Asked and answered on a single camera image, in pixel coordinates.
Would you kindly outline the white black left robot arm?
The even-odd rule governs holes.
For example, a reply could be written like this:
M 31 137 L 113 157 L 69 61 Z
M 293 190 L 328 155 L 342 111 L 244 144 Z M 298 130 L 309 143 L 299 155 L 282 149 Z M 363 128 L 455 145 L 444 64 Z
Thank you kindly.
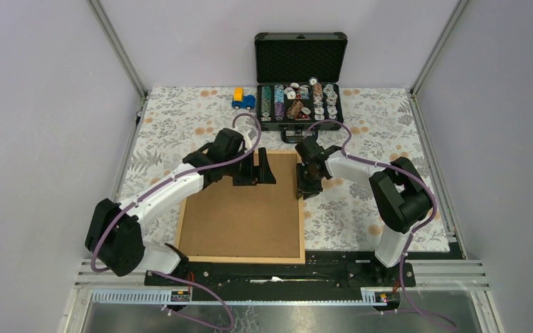
M 252 142 L 248 133 L 224 128 L 152 187 L 118 203 L 109 198 L 97 203 L 85 239 L 92 270 L 122 277 L 144 269 L 160 272 L 172 285 L 184 282 L 185 256 L 172 245 L 146 244 L 143 232 L 166 211 L 225 176 L 235 186 L 276 183 L 267 150 Z

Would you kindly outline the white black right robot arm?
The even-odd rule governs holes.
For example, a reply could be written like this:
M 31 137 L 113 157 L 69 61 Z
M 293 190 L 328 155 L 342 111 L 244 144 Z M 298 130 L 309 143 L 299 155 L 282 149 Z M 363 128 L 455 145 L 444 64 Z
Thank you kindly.
M 390 284 L 398 276 L 396 265 L 407 252 L 414 227 L 437 205 L 412 162 L 406 157 L 388 164 L 372 162 L 350 155 L 340 146 L 324 148 L 313 136 L 301 140 L 295 149 L 301 158 L 296 167 L 298 198 L 318 196 L 324 178 L 369 183 L 385 224 L 370 275 L 376 284 Z

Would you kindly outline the blue toy block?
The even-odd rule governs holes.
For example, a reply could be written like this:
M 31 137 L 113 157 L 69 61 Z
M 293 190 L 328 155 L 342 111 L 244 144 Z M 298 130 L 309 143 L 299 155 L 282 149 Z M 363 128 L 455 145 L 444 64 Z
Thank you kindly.
M 253 95 L 233 96 L 231 106 L 235 110 L 253 110 L 256 105 L 256 98 Z

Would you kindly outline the floral patterned table cloth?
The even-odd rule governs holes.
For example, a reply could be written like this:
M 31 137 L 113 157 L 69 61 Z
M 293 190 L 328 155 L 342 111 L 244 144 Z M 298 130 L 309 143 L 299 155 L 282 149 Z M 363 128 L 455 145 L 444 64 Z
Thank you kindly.
M 116 197 L 131 197 L 169 175 L 186 154 L 211 142 L 235 121 L 231 87 L 155 87 L 139 112 L 139 126 Z M 403 88 L 342 88 L 345 128 L 319 135 L 324 147 L 346 144 L 351 155 L 390 162 L 410 159 L 427 184 L 428 162 Z M 309 250 L 371 250 L 383 231 L 366 183 L 333 178 L 303 204 Z

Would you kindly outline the black poker chip case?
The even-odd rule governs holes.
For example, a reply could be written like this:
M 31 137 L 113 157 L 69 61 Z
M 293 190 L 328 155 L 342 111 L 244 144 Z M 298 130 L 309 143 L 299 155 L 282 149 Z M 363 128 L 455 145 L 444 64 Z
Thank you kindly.
M 264 131 L 295 144 L 311 125 L 317 133 L 339 129 L 344 115 L 338 81 L 347 45 L 342 32 L 255 36 L 255 113 Z

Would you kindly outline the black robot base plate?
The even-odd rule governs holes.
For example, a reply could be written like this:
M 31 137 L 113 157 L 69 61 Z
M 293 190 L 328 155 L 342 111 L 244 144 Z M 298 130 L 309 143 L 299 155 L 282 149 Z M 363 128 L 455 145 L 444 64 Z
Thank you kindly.
M 364 277 L 371 251 L 306 252 L 305 264 L 228 264 L 190 262 L 179 278 L 208 287 L 227 302 L 355 300 L 360 287 L 377 287 Z

